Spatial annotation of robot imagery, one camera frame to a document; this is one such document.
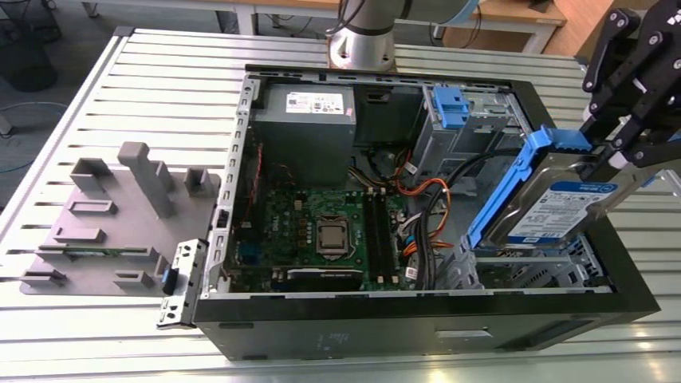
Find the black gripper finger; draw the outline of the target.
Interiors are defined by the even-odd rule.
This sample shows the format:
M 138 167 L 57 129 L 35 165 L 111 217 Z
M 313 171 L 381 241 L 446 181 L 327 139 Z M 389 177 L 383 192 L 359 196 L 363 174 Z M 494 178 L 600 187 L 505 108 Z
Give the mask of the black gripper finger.
M 640 92 L 631 82 L 635 62 L 630 55 L 635 41 L 628 39 L 639 21 L 636 14 L 628 10 L 611 10 L 596 40 L 583 78 L 583 90 L 591 94 L 590 117 L 579 132 L 587 142 L 602 150 L 578 170 L 582 181 L 607 182 L 623 168 L 640 167 L 635 163 L 634 149 L 639 141 L 640 119 L 632 112 Z
M 638 168 L 679 159 L 679 32 L 639 34 L 635 48 L 615 72 L 631 95 L 627 122 L 612 139 L 615 151 Z

